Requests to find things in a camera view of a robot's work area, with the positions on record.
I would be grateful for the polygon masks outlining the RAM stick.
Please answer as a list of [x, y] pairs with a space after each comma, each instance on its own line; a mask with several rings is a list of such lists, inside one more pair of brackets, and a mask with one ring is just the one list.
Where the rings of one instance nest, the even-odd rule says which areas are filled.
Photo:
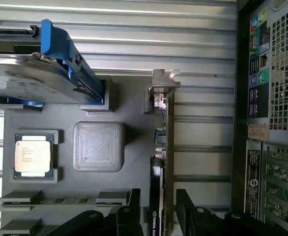
[[82, 204], [89, 204], [89, 205], [112, 205], [112, 204], [126, 204], [127, 199], [93, 199], [93, 198], [44, 198], [44, 199], [18, 199], [18, 198], [11, 198], [11, 199], [2, 199], [1, 205], [4, 206], [17, 206], [17, 205], [82, 205]]

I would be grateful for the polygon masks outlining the CPU with silver heat spreader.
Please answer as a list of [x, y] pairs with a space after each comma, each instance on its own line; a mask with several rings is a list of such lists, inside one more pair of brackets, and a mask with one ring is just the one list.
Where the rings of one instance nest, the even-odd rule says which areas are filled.
[[53, 134], [15, 135], [14, 178], [53, 178]]

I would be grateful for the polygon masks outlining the grey 3D-printed parts rack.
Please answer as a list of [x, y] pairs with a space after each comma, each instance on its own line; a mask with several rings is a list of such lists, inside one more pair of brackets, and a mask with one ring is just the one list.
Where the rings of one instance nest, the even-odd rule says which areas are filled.
[[[0, 202], [0, 236], [59, 236], [59, 226], [87, 210], [106, 217], [139, 188], [140, 224], [148, 235], [150, 159], [160, 111], [151, 111], [152, 80], [106, 78], [106, 105], [47, 104], [39, 113], [6, 105], [2, 199], [122, 199], [118, 205], [13, 205]], [[15, 135], [53, 134], [53, 178], [14, 178]]]

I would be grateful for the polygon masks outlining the hard disk in blue carrier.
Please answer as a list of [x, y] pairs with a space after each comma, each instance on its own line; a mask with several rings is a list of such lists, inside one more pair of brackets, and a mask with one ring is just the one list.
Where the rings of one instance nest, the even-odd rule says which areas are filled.
[[68, 32], [48, 20], [28, 29], [0, 29], [0, 98], [6, 104], [103, 105], [105, 84]]

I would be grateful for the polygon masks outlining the NVIDIA graphics card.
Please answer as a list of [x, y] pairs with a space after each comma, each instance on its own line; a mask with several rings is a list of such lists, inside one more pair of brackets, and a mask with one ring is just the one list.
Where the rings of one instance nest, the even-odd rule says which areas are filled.
[[162, 127], [154, 133], [155, 151], [150, 159], [148, 235], [171, 236], [174, 212], [174, 92], [180, 71], [154, 69], [148, 89], [151, 111], [160, 111]]

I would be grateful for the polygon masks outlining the black PC case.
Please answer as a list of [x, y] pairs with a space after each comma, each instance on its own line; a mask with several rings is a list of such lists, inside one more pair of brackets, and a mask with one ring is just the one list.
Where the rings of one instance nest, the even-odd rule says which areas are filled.
[[238, 0], [231, 208], [288, 235], [288, 0]]

